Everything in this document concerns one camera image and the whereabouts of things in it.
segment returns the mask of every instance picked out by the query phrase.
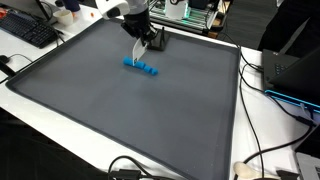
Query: computer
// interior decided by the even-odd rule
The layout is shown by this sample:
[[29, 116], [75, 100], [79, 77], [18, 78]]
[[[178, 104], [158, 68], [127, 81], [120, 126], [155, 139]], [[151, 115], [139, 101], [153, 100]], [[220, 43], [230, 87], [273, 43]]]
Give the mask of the computer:
[[57, 7], [40, 0], [0, 0], [0, 4], [10, 9], [0, 19], [0, 29], [39, 48], [59, 37], [50, 25], [56, 21], [52, 14]]
[[320, 47], [302, 58], [263, 50], [265, 93], [320, 113]]
[[302, 180], [320, 180], [320, 127], [295, 150]]

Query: white table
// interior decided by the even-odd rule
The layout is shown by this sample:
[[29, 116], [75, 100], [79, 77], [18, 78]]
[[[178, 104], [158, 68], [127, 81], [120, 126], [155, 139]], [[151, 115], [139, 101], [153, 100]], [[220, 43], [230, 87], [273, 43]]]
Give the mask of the white table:
[[[94, 18], [90, 16], [91, 12], [95, 13]], [[59, 30], [67, 35], [67, 39], [81, 32], [101, 17], [98, 15], [96, 9], [84, 6], [81, 7], [81, 12], [79, 12], [79, 14], [81, 16], [78, 16], [78, 19], [72, 26], [67, 28], [58, 26]], [[167, 28], [167, 31], [232, 46], [228, 43], [172, 28]], [[50, 46], [39, 50], [2, 31], [0, 31], [0, 38], [10, 39], [8, 47], [0, 47], [0, 54], [5, 55], [20, 53], [35, 60], [55, 48], [55, 44], [51, 44]], [[243, 54], [251, 63], [259, 64], [261, 62], [261, 52], [243, 48]], [[17, 70], [24, 67], [26, 63], [27, 61], [24, 59], [15, 57], [9, 63], [9, 66], [14, 70]], [[247, 68], [245, 78], [253, 86], [261, 88], [261, 77], [258, 73]], [[245, 85], [243, 85], [243, 87], [245, 102], [261, 142], [262, 149], [289, 142], [306, 132], [307, 127], [288, 117], [272, 101], [261, 94], [254, 92]], [[6, 88], [4, 83], [0, 84], [0, 94], [0, 107], [99, 169], [107, 170], [113, 159], [120, 155], [129, 155], [146, 165], [148, 167], [147, 170], [154, 175], [182, 179], [182, 177], [162, 165], [106, 138], [105, 136], [79, 125], [62, 115], [11, 92]], [[231, 166], [234, 162], [243, 161], [249, 155], [257, 151], [257, 145], [239, 96], [240, 95], [238, 95], [233, 130]], [[285, 108], [294, 114], [302, 114], [297, 107], [285, 105]], [[267, 172], [275, 173], [275, 170], [278, 168], [297, 172], [292, 147], [265, 154], [264, 160]], [[259, 159], [254, 159], [250, 165], [260, 169]], [[132, 163], [126, 160], [119, 161], [114, 167], [136, 169]], [[233, 170], [230, 168], [230, 179], [233, 178], [233, 175]]]

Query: gray tray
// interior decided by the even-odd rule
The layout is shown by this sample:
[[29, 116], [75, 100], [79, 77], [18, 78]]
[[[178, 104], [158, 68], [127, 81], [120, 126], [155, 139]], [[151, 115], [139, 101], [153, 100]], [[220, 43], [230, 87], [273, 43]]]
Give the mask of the gray tray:
[[98, 21], [6, 85], [188, 179], [228, 179], [238, 49], [171, 33], [142, 57], [151, 76], [122, 63], [135, 41]]

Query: gray mat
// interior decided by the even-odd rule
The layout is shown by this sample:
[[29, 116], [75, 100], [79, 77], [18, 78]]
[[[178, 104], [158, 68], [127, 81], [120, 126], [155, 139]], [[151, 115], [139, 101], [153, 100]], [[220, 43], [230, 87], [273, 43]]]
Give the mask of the gray mat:
[[7, 86], [189, 179], [228, 179], [239, 52], [171, 34], [142, 59], [157, 76], [122, 64], [135, 39], [99, 21]]

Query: black keyboard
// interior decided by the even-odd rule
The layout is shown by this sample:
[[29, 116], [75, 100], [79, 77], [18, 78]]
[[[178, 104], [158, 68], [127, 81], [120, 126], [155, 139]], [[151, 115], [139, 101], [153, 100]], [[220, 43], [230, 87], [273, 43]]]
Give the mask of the black keyboard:
[[0, 19], [0, 29], [39, 48], [47, 46], [58, 38], [52, 27], [27, 18], [24, 14], [10, 11]]
[[275, 66], [276, 75], [281, 74], [283, 71], [285, 71], [288, 68], [287, 66], [284, 66], [281, 64], [275, 64], [274, 66]]

